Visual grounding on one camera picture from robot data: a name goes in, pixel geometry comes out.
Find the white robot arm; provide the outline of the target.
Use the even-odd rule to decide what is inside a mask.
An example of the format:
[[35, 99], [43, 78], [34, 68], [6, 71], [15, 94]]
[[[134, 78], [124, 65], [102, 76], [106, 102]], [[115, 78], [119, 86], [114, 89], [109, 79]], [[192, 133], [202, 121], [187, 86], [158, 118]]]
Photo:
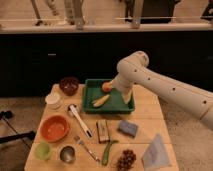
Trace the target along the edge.
[[113, 87], [128, 100], [133, 84], [141, 85], [165, 101], [175, 103], [213, 130], [213, 93], [153, 72], [147, 68], [148, 64], [149, 57], [143, 51], [123, 58], [117, 64]]

